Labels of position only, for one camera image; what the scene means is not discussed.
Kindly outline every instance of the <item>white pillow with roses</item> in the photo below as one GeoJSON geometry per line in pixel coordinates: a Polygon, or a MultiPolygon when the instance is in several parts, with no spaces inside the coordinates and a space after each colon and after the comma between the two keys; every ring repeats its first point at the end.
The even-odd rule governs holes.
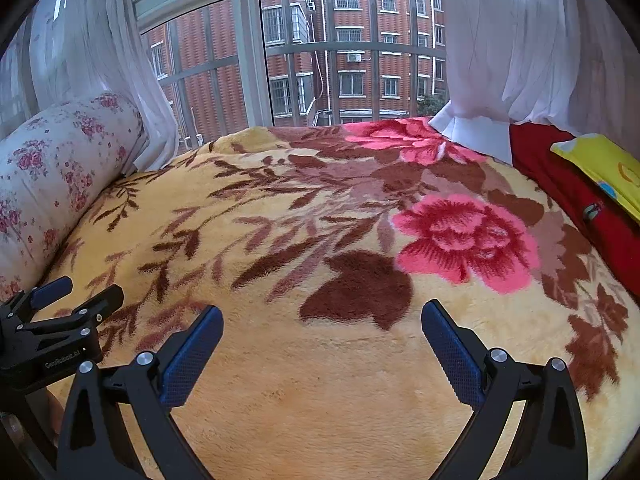
{"type": "Polygon", "coordinates": [[[0,301],[37,284],[142,135],[137,108],[105,92],[52,106],[0,140],[0,301]]]}

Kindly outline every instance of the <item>yellow fleece blanket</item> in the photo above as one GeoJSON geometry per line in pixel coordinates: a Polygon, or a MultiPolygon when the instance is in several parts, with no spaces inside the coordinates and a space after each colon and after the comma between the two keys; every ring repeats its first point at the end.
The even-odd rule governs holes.
{"type": "Polygon", "coordinates": [[[58,315],[124,289],[100,327],[105,365],[220,307],[222,341],[173,411],[218,480],[428,478],[471,414],[422,335],[432,298],[488,348],[568,363],[591,479],[640,426],[632,298],[533,181],[426,120],[249,128],[116,182],[47,279],[65,274],[58,315]]]}

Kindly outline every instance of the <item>red blanket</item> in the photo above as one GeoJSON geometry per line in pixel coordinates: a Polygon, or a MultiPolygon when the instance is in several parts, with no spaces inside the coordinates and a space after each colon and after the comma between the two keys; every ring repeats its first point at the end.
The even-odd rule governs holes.
{"type": "Polygon", "coordinates": [[[574,137],[554,126],[511,125],[513,165],[569,215],[628,291],[640,297],[640,226],[573,164],[551,152],[574,137]],[[591,208],[594,216],[585,216],[591,208]]]}

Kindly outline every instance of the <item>yellow cushion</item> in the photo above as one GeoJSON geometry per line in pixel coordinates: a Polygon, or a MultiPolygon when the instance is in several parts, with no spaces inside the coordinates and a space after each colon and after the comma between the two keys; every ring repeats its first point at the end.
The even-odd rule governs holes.
{"type": "Polygon", "coordinates": [[[640,162],[607,137],[588,134],[551,145],[640,222],[640,162]]]}

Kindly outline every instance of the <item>textured blue pad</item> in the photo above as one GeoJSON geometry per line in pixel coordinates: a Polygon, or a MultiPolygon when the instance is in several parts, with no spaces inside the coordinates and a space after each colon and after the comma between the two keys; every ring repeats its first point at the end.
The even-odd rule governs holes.
{"type": "Polygon", "coordinates": [[[213,307],[183,343],[162,375],[160,403],[164,407],[176,408],[187,401],[222,338],[223,328],[222,312],[213,307]]]}
{"type": "Polygon", "coordinates": [[[43,285],[31,293],[31,308],[33,310],[45,308],[60,298],[71,294],[73,288],[74,285],[68,276],[63,276],[51,283],[47,283],[47,285],[43,285]]]}
{"type": "Polygon", "coordinates": [[[422,308],[422,331],[458,400],[474,411],[480,408],[484,403],[482,371],[432,301],[422,308]]]}

